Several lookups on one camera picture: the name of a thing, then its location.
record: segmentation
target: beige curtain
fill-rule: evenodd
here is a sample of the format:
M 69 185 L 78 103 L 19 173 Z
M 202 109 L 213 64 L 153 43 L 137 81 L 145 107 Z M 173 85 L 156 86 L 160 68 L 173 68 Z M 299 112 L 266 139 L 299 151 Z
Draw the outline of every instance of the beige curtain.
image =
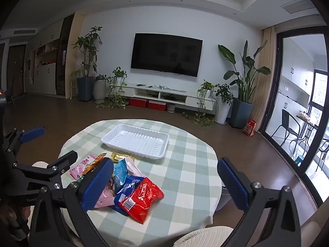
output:
M 264 116 L 274 74 L 276 34 L 273 26 L 262 30 L 261 44 L 263 44 L 266 40 L 268 41 L 266 46 L 259 53 L 257 68 L 266 66 L 271 70 L 271 74 L 255 74 L 254 85 L 256 88 L 251 97 L 251 103 L 254 104 L 251 119 L 256 121 L 256 130 L 258 130 Z

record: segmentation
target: sliding glass door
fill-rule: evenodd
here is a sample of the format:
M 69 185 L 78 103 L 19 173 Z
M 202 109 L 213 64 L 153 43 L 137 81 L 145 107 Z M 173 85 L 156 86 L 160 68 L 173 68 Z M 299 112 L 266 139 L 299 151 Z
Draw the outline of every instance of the sliding glass door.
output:
M 329 197 L 327 27 L 277 34 L 276 64 L 260 132 L 320 206 Z

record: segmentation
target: air vent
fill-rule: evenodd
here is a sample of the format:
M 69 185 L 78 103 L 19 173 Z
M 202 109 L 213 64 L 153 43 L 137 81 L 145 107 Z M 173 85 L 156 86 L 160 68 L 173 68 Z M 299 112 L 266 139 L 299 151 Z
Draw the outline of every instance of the air vent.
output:
M 289 14 L 315 8 L 311 0 L 294 0 L 292 2 L 281 5 L 280 7 L 286 10 Z
M 20 30 L 15 30 L 14 34 L 35 34 L 36 30 L 35 29 L 20 29 Z

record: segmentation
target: wall-mounted tv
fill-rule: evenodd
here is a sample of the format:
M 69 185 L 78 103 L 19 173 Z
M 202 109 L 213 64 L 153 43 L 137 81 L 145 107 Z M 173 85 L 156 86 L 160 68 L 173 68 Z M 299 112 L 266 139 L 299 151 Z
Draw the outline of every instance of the wall-mounted tv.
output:
M 167 35 L 135 34 L 131 68 L 198 76 L 202 40 Z

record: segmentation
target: brown floor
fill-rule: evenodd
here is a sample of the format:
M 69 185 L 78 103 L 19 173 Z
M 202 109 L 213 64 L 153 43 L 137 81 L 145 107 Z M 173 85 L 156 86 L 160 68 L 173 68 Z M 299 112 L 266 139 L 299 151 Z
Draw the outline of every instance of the brown floor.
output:
M 8 104 L 5 113 L 5 129 L 14 127 L 29 130 L 38 126 L 46 128 L 46 134 L 24 144 L 18 161 L 33 164 L 36 161 L 50 163 L 58 158 L 62 145 L 74 134 L 100 120 L 106 119 L 150 119 L 179 127 L 208 143 L 218 158 L 228 157 L 234 166 L 246 174 L 251 181 L 259 181 L 267 188 L 292 188 L 300 223 L 304 223 L 314 212 L 312 203 L 297 177 L 273 147 L 256 133 L 247 137 L 241 130 L 229 125 L 215 124 L 201 127 L 193 124 L 179 113 L 168 113 L 147 108 L 127 106 L 126 109 L 96 108 L 93 102 L 62 99 L 47 96 L 27 95 L 15 100 L 16 108 Z M 265 213 L 251 242 L 254 242 L 264 225 Z M 212 226 L 234 228 L 242 216 L 230 200 L 216 212 Z

